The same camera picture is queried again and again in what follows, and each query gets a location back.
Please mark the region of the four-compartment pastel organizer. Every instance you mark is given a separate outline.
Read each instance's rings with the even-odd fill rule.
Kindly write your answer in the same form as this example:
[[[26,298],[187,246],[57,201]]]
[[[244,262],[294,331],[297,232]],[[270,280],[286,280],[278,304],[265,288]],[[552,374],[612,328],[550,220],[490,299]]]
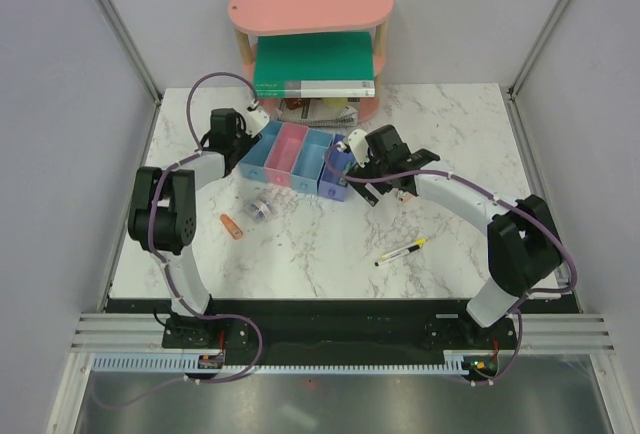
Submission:
[[[343,202],[348,184],[325,167],[325,153],[344,139],[342,134],[272,121],[238,168],[249,180]]]

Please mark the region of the clear tape roll pack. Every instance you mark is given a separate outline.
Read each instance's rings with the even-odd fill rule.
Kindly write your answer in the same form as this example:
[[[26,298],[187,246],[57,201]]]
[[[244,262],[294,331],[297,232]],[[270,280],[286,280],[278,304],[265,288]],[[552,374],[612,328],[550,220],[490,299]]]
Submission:
[[[268,194],[259,194],[245,205],[245,212],[256,224],[269,222],[276,217],[273,199]]]

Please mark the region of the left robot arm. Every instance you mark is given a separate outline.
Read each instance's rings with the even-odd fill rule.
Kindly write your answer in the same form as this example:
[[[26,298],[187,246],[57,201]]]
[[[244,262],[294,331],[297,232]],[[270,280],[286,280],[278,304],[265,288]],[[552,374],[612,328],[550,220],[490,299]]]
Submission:
[[[190,316],[185,336],[208,347],[219,336],[218,321],[207,315],[211,295],[199,274],[192,242],[197,229],[196,193],[228,177],[261,140],[270,116],[260,106],[244,112],[214,109],[209,130],[196,139],[195,151],[165,168],[143,166],[136,172],[127,231],[160,266],[171,309]]]

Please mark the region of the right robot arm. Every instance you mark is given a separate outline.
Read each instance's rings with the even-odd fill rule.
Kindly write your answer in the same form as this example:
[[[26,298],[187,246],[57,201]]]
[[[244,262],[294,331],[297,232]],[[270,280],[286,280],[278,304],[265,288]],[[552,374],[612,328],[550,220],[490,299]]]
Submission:
[[[465,345],[489,341],[493,324],[563,263],[563,245],[542,198],[504,197],[466,179],[437,154],[411,151],[392,125],[371,133],[354,130],[338,149],[353,154],[355,164],[343,178],[370,205],[378,198],[369,187],[380,195],[396,190],[440,205],[486,236],[489,280],[457,325]]]

